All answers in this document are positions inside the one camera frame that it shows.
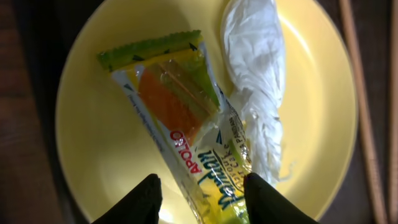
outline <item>dark background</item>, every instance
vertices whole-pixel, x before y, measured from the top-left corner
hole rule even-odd
[[[85,223],[58,164],[54,112],[67,53],[101,2],[0,0],[0,223]],[[338,0],[318,2],[343,35]],[[352,4],[386,191],[391,1]],[[362,159],[357,141],[321,223],[374,223]]]

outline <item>plastic wrapper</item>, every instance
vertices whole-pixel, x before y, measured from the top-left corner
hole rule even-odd
[[[133,105],[199,223],[249,223],[242,122],[215,82],[200,31],[129,44],[98,59]]]
[[[235,85],[231,102],[246,122],[252,171],[272,186],[280,178],[285,91],[285,43],[274,0],[230,0],[221,22],[221,46]]]

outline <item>yellow plate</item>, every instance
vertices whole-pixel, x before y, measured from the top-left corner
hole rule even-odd
[[[231,82],[220,50],[223,0],[105,1],[80,32],[66,62],[57,103],[60,161],[77,203],[93,221],[142,179],[162,180],[161,223],[195,219],[152,139],[95,54],[137,40],[201,29],[217,81]],[[277,189],[320,218],[344,179],[356,133],[356,97],[345,47],[312,0],[278,0],[286,41],[287,83],[280,109],[284,125]]]

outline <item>jelly snack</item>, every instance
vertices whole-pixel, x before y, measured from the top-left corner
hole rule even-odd
[[[249,223],[244,129],[215,82],[200,31],[118,47],[98,60],[140,116],[198,223]]]

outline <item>wooden chopstick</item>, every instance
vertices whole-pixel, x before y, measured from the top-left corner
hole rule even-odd
[[[374,217],[377,224],[387,224],[386,206],[382,193],[382,185],[377,162],[376,147],[374,145],[371,117],[368,106],[368,96],[363,75],[361,54],[355,31],[353,13],[349,0],[340,0],[343,17],[344,32],[348,44],[351,61],[353,63],[354,79],[359,106],[359,122],[361,127],[362,149],[366,176],[368,178],[369,194],[372,201]]]
[[[398,224],[398,1],[392,2],[389,218]]]

